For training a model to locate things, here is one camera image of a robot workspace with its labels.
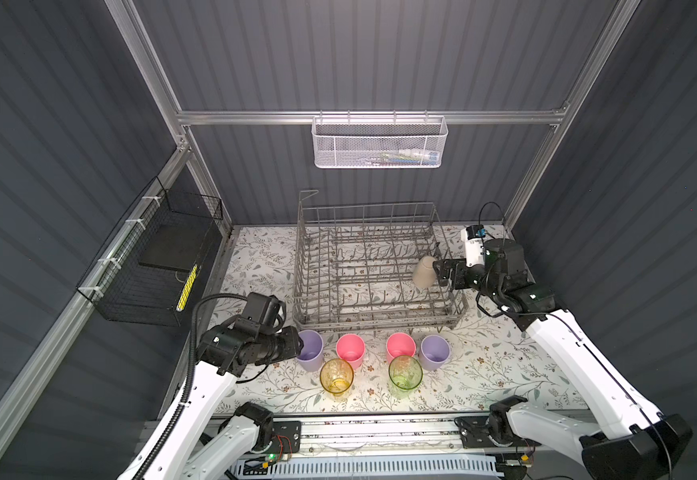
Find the yellow transparent cup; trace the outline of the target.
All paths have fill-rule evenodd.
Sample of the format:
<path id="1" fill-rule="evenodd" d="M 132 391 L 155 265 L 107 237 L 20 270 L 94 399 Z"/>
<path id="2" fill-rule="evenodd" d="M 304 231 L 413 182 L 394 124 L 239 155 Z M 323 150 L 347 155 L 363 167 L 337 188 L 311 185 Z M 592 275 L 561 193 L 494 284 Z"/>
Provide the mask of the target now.
<path id="1" fill-rule="evenodd" d="M 349 395 L 355 381 L 353 366 L 340 358 L 328 360 L 320 368 L 320 385 L 326 393 L 336 399 Z"/>

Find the beige cup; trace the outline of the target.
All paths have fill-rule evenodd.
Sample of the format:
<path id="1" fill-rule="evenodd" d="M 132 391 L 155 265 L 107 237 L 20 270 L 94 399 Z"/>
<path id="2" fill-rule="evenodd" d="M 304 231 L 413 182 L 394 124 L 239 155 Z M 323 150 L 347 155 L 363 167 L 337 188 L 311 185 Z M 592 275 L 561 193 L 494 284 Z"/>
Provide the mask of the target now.
<path id="1" fill-rule="evenodd" d="M 436 261 L 437 258 L 430 255 L 419 260 L 412 275 L 412 282 L 418 290 L 428 289 L 438 284 L 437 272 L 434 268 Z"/>

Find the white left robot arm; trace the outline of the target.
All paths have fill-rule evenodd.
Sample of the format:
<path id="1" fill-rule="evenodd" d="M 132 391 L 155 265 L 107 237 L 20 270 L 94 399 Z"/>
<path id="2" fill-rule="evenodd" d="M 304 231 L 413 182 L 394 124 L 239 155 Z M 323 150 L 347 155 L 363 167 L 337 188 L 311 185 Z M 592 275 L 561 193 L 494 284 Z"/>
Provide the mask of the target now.
<path id="1" fill-rule="evenodd" d="M 210 442 L 200 442 L 216 408 L 248 366 L 267 368 L 298 357 L 304 348 L 298 329 L 286 322 L 286 302 L 274 295 L 240 296 L 242 312 L 200 332 L 202 308 L 227 299 L 236 294 L 212 294 L 196 302 L 186 380 L 122 478 L 220 479 L 244 454 L 270 447 L 272 412 L 254 402 L 240 406 Z"/>

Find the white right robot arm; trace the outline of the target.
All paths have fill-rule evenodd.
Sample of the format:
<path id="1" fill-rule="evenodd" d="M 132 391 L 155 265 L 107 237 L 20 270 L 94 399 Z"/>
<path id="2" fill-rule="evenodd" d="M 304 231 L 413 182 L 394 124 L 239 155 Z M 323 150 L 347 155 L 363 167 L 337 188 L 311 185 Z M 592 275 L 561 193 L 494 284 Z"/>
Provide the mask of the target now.
<path id="1" fill-rule="evenodd" d="M 508 447 L 528 439 L 586 468 L 594 479 L 672 476 L 693 437 L 679 414 L 664 414 L 600 352 L 552 288 L 534 282 L 524 249 L 492 238 L 482 225 L 462 232 L 465 255 L 434 263 L 440 285 L 473 290 L 540 345 L 588 405 L 594 419 L 580 422 L 512 395 L 491 405 L 486 434 Z"/>

